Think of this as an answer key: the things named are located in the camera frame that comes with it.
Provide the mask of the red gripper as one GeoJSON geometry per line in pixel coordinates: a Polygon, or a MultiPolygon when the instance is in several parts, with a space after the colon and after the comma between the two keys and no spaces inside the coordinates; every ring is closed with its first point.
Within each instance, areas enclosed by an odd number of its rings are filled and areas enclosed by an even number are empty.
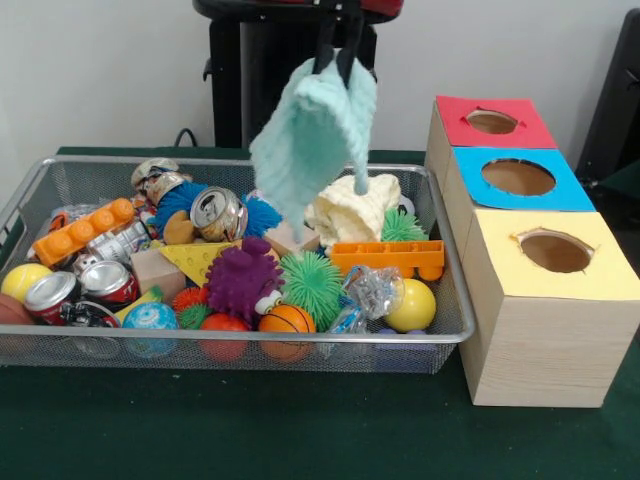
{"type": "MultiPolygon", "coordinates": [[[[364,10],[399,10],[400,0],[361,0],[361,6],[364,10]]],[[[328,10],[320,24],[313,73],[321,73],[334,58],[332,41],[336,22],[335,11],[328,10]]],[[[354,8],[346,12],[343,23],[345,27],[345,43],[337,54],[336,65],[343,82],[348,83],[358,53],[364,25],[362,10],[354,8]]]]}

